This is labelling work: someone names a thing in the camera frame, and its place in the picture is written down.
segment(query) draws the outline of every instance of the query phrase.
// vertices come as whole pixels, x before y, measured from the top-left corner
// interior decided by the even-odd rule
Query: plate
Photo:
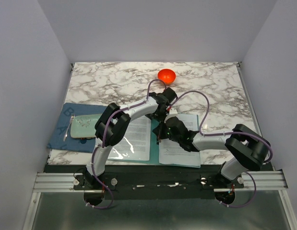
[[[76,116],[71,123],[72,138],[95,138],[95,124],[101,114]]]

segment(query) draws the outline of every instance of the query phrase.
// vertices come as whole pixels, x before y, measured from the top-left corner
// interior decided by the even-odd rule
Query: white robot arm
[[[218,175],[218,179],[224,183],[230,183],[247,170],[259,171],[261,169],[268,153],[267,147],[258,141],[262,137],[241,124],[233,130],[258,138],[226,134],[223,136],[213,136],[212,134],[206,136],[199,131],[188,130],[183,122],[175,117],[175,114],[169,114],[167,110],[176,97],[176,93],[171,88],[167,88],[163,93],[152,92],[148,99],[122,107],[114,103],[110,104],[95,126],[97,147],[93,162],[95,175],[99,176],[105,171],[106,160],[113,146],[124,137],[129,122],[143,115],[160,122],[153,131],[156,135],[161,134],[161,139],[168,138],[179,143],[186,151],[199,152],[217,149],[231,151],[234,158],[221,166]],[[91,164],[87,165],[87,170],[93,175]]]

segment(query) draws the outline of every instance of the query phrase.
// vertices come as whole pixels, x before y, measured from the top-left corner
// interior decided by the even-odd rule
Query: fork
[[[68,129],[70,128],[70,126],[71,126],[71,123],[72,123],[72,121],[73,121],[73,119],[75,118],[75,114],[71,114],[71,119],[70,119],[70,123],[68,124],[68,126],[67,126],[67,130],[66,130],[66,132],[65,132],[65,135],[64,135],[64,138],[63,138],[63,141],[65,141],[66,140],[66,137],[67,137],[67,134],[68,134]]]

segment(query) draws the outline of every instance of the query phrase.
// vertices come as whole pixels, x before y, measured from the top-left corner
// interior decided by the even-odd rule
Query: white wall
[[[0,230],[22,228],[70,67],[36,0],[0,0]]]
[[[297,216],[297,0],[278,0],[242,62],[263,135]]]
[[[241,61],[276,0],[38,0],[71,61]]]

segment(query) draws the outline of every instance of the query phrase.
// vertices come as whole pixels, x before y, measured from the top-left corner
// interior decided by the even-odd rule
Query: orange bowl
[[[175,81],[176,74],[171,69],[162,69],[158,72],[158,78],[165,82],[165,84],[171,84]]]

